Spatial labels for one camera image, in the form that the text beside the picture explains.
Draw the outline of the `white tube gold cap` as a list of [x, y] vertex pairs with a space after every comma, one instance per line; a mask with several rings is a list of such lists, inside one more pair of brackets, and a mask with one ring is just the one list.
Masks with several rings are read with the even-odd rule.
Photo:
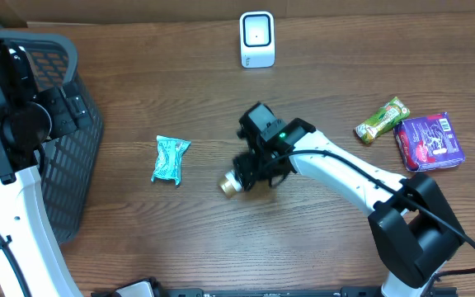
[[238, 193], [243, 192], [242, 183], [234, 170], [226, 172], [218, 181], [218, 188], [226, 198], [230, 199]]

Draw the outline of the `teal packet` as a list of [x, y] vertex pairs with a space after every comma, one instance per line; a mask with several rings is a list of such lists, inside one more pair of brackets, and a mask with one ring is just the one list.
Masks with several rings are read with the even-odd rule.
[[181, 184], [181, 165], [184, 153], [190, 147], [191, 141], [170, 138], [162, 135], [156, 137], [158, 156], [155, 162], [151, 182], [157, 179], [174, 181], [176, 186]]

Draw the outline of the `green yellow snack pouch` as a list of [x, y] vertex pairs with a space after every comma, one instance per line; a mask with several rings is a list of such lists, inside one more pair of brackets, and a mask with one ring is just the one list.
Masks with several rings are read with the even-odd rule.
[[372, 144], [380, 135], [390, 131], [410, 115], [410, 109], [394, 97], [370, 118], [357, 125], [354, 132], [365, 144]]

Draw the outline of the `purple sanitary pad pack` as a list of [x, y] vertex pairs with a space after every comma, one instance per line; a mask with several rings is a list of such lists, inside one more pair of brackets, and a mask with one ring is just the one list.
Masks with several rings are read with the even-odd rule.
[[393, 134], [410, 172], [457, 167], [466, 159], [447, 112], [402, 120]]

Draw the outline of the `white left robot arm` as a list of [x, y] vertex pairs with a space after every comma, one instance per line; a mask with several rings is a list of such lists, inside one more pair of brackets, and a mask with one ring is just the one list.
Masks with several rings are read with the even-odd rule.
[[91, 124], [74, 82], [40, 91], [26, 50], [0, 39], [0, 286], [6, 296], [79, 296], [45, 209], [43, 144]]

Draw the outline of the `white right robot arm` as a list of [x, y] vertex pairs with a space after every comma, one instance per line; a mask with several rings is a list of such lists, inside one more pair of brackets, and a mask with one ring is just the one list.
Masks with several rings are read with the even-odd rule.
[[278, 119], [257, 103], [239, 120], [248, 149], [219, 181], [227, 197], [258, 182], [295, 173], [321, 182], [368, 219], [388, 268], [382, 296], [431, 296], [442, 267], [463, 245], [464, 231], [442, 190], [422, 172], [406, 178], [346, 152], [308, 122]]

